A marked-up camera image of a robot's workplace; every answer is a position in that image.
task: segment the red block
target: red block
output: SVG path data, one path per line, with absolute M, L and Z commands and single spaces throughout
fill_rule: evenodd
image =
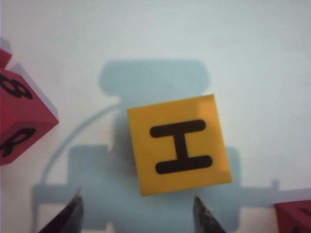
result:
M 275 204 L 279 233 L 311 233 L 311 200 Z
M 0 49 L 0 165 L 13 162 L 58 123 L 23 77 L 4 69 L 10 58 Z

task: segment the cube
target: cube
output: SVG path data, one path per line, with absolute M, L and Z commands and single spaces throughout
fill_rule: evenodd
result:
M 128 109 L 143 196 L 231 182 L 214 95 Z
M 13 162 L 58 120 L 18 74 L 5 70 L 11 55 L 0 49 L 0 165 Z
M 279 233 L 311 233 L 311 200 L 275 204 Z

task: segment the white backdrop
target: white backdrop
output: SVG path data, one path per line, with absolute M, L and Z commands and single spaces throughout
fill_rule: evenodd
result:
M 43 227 L 78 187 L 84 233 L 277 232 L 311 197 L 308 0 L 2 0 L 1 46 L 60 123 L 1 167 L 1 230 Z M 234 182 L 140 197 L 126 109 L 216 95 Z

